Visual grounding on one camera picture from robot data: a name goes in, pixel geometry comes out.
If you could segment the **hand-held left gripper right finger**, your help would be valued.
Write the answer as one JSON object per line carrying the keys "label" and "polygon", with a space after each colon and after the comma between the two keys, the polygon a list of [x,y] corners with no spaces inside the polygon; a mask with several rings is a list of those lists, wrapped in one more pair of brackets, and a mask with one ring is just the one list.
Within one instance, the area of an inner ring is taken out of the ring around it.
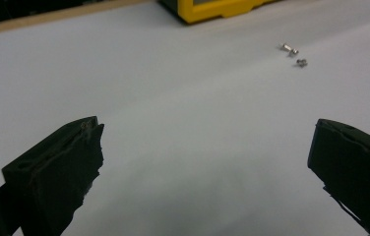
{"label": "hand-held left gripper right finger", "polygon": [[307,166],[340,207],[370,235],[370,135],[337,121],[320,119]]}

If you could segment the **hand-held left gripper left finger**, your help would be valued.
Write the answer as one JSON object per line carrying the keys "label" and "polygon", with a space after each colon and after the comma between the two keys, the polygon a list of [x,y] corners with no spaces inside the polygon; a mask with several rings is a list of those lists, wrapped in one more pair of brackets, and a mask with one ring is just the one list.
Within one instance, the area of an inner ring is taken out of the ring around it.
{"label": "hand-held left gripper left finger", "polygon": [[99,175],[103,128],[94,116],[70,122],[2,168],[10,231],[63,233]]}

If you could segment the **yellow plastic box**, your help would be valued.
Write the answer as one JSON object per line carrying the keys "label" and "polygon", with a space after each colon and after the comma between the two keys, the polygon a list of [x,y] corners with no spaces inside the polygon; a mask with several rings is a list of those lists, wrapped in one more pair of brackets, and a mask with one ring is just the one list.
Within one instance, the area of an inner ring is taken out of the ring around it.
{"label": "yellow plastic box", "polygon": [[279,0],[158,0],[187,24],[246,14]]}

